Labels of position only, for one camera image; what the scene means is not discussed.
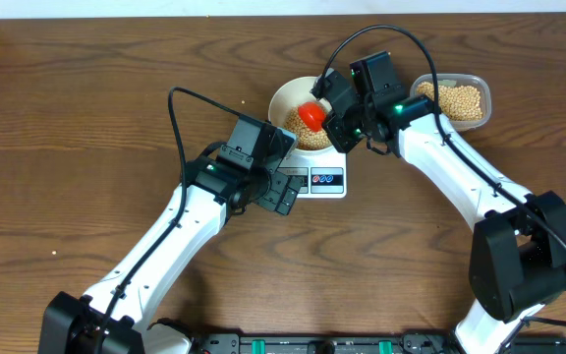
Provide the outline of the red measuring scoop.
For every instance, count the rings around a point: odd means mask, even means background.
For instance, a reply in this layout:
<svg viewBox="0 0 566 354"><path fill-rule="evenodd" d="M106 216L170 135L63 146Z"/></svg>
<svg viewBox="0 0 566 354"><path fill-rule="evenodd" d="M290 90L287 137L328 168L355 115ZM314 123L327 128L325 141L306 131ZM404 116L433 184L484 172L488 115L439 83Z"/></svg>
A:
<svg viewBox="0 0 566 354"><path fill-rule="evenodd" d="M322 129L326 113L318 102L305 102L297 108L297 112L301 120L312 132L317 133Z"/></svg>

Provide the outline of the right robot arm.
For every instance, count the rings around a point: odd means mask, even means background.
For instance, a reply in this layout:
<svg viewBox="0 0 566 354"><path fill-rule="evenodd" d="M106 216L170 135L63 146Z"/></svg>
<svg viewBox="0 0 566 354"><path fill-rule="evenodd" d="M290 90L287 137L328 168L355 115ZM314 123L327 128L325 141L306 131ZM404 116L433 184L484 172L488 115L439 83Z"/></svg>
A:
<svg viewBox="0 0 566 354"><path fill-rule="evenodd" d="M469 283L476 300L453 331L463 353L500 353L537 313L566 291L566 205L553 192L534 195L470 147L436 100L405 92L390 56L328 68L312 94L331 111L322 124L347 153L377 141L419 169L473 231Z"/></svg>

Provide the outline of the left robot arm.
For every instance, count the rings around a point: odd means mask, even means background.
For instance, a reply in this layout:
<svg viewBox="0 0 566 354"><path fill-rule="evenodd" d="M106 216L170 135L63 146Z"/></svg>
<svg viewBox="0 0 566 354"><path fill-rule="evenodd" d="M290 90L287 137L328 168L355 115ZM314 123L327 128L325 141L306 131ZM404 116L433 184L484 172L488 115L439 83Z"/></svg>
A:
<svg viewBox="0 0 566 354"><path fill-rule="evenodd" d="M216 142L184 161L181 184L132 251L82 297L61 292L49 303L39 352L190 352L183 330L153 321L158 306L196 253L247 205L290 212L300 182L279 166L295 147Z"/></svg>

